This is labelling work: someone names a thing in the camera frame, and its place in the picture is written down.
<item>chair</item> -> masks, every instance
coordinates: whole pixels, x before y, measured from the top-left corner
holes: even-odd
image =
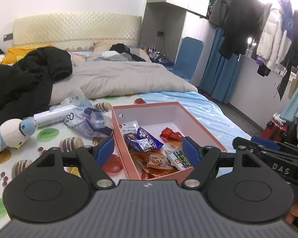
[[[204,43],[202,41],[185,37],[171,72],[190,82],[199,62],[203,46]]]

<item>curtain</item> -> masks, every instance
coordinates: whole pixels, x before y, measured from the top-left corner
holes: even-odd
[[[224,40],[223,32],[221,28],[215,31],[211,53],[199,88],[212,98],[227,104],[235,88],[241,63],[238,60],[239,55],[233,54],[231,59],[227,60],[219,53]]]

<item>open gift box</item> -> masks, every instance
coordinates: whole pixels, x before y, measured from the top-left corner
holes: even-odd
[[[160,138],[161,131],[168,127],[174,132],[180,132],[183,136],[189,136],[201,147],[211,145],[218,147],[223,152],[227,151],[226,148],[179,102],[114,106],[112,110],[114,136],[121,159],[130,179],[141,180],[141,167],[140,165],[136,167],[130,156],[124,137],[120,132],[119,125],[135,120],[138,121],[140,127],[144,128],[162,143],[165,142]],[[176,179],[178,183],[182,183],[192,170],[193,168],[190,167],[150,180]]]

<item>red suitcase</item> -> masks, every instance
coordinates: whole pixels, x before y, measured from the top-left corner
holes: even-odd
[[[288,128],[289,124],[287,122],[282,123],[272,118],[267,123],[266,129],[261,135],[261,138],[281,142],[281,140],[283,140],[286,137],[286,132],[288,131]]]

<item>beige blanket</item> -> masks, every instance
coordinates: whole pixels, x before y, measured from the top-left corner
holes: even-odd
[[[76,62],[73,74],[53,85],[49,104],[60,103],[77,87],[88,99],[142,92],[197,92],[196,87],[158,63]]]

